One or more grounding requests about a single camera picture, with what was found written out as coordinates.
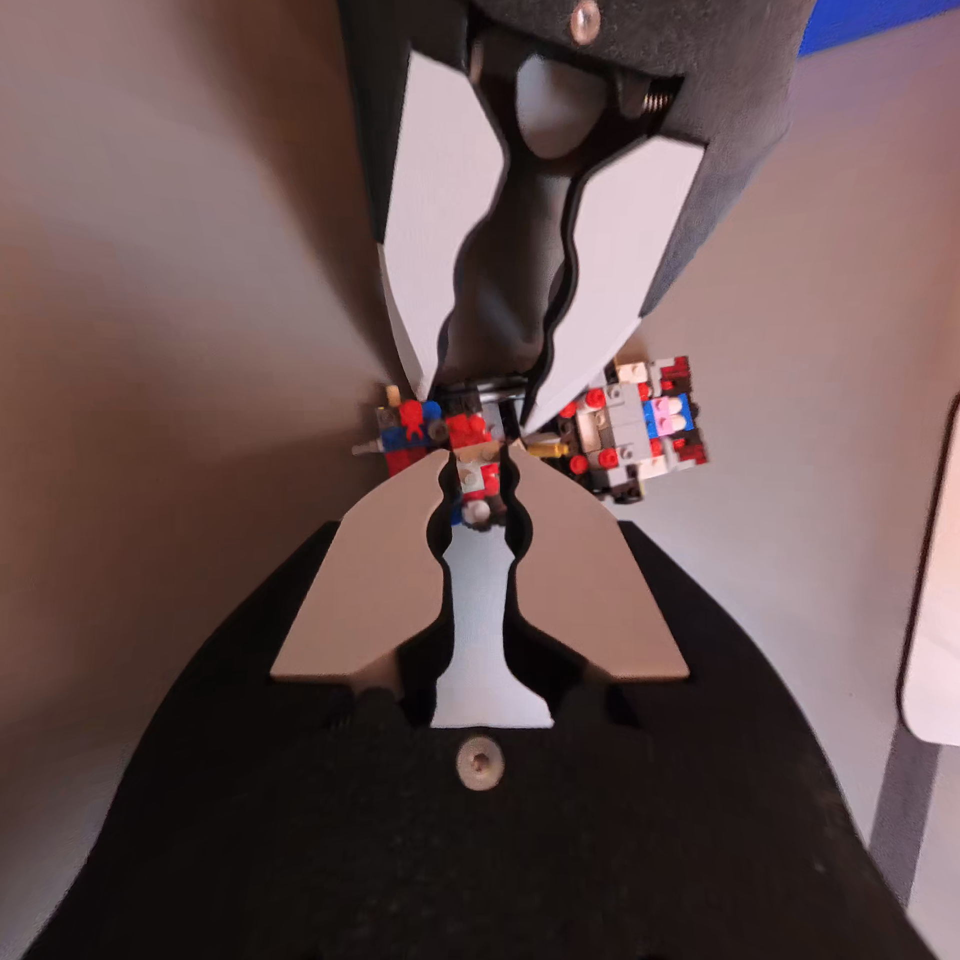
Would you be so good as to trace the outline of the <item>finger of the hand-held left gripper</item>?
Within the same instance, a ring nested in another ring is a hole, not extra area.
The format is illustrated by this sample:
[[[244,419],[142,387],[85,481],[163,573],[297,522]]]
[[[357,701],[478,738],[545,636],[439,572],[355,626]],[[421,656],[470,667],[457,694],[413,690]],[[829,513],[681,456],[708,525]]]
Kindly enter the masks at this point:
[[[639,323],[705,146],[654,136],[572,182],[563,260],[521,422],[539,428],[598,373]]]
[[[485,221],[507,150],[466,74],[413,51],[403,92],[379,274],[411,392],[426,401],[441,365],[463,246]]]

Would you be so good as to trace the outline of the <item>white book stand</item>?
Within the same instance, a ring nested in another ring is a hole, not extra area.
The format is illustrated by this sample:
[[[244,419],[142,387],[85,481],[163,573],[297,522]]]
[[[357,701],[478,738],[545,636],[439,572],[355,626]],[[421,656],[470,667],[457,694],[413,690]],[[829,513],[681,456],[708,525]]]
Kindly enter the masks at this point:
[[[958,396],[943,426],[897,686],[918,740],[958,746]]]

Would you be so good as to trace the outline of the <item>blue plastic bin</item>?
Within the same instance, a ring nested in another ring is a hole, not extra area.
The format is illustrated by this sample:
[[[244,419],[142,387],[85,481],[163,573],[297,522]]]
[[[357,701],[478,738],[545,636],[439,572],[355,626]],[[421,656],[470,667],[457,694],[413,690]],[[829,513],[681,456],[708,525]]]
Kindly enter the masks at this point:
[[[827,51],[957,6],[957,1],[817,1],[797,56]]]

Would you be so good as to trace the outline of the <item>partly built lego car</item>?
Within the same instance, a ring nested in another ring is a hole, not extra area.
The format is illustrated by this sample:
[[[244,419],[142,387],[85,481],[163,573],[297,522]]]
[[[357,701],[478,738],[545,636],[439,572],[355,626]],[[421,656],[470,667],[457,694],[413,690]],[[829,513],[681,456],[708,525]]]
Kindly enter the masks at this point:
[[[394,476],[428,452],[458,461],[460,492],[451,522],[482,531],[506,521],[500,448],[517,442],[532,457],[599,500],[642,500],[644,482],[706,464],[689,360],[607,363],[541,427],[522,434],[526,378],[468,379],[436,387],[429,400],[405,400],[386,387],[377,435],[351,454],[379,454]]]

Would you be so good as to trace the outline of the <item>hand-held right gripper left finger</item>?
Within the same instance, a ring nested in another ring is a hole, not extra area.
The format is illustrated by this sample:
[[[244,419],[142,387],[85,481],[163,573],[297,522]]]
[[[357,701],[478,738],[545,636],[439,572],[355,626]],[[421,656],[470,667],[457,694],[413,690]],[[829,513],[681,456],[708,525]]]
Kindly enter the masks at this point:
[[[452,659],[453,462],[429,452],[341,518],[271,662],[276,681],[386,688],[434,709]]]

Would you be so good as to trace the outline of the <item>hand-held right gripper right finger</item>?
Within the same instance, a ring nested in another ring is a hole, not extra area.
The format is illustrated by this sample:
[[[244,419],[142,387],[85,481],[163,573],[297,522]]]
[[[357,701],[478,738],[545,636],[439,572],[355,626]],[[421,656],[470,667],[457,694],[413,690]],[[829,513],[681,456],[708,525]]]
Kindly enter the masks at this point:
[[[585,681],[690,676],[614,516],[518,442],[502,450],[511,552],[502,618],[510,673],[557,712]]]

